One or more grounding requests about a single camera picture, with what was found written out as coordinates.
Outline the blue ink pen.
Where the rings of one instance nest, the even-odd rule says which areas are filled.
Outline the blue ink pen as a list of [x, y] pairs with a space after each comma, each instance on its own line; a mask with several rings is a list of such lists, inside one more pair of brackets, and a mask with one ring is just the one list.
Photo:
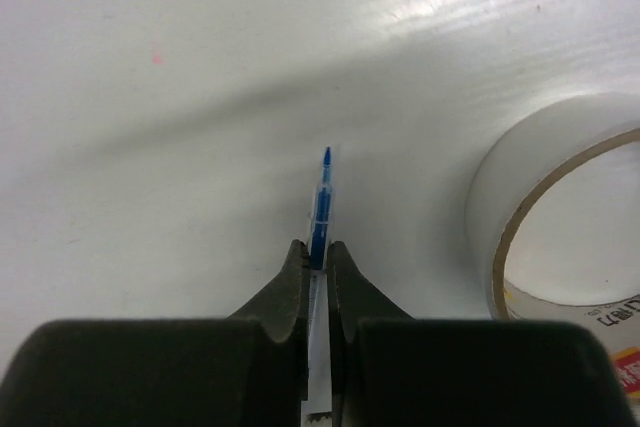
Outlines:
[[331, 148], [327, 147], [323, 154], [320, 180], [314, 194], [308, 238], [308, 393], [307, 400], [302, 404], [302, 426], [331, 425], [326, 255], [330, 239], [332, 197], [332, 152]]

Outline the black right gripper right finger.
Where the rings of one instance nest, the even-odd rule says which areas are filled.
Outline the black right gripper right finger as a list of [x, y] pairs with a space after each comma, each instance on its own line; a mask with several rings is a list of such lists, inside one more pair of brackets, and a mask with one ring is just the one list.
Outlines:
[[327, 253], [337, 426], [632, 426], [596, 338], [570, 323], [416, 319]]

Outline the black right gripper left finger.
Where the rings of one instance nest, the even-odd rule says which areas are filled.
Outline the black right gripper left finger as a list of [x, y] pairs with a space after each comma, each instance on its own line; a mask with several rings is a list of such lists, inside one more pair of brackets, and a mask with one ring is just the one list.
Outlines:
[[307, 394], [306, 246], [225, 318], [58, 320], [1, 383], [5, 426], [296, 426]]

